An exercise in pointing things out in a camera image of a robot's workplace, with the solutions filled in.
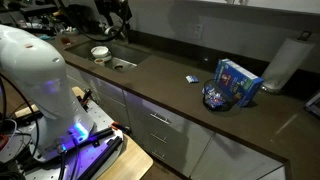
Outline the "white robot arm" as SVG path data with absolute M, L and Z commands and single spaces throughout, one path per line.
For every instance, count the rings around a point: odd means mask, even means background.
M 48 42 L 22 29 L 0 25 L 1 68 L 34 102 L 43 117 L 32 129 L 30 151 L 40 162 L 83 142 L 94 126 L 68 83 L 66 63 Z

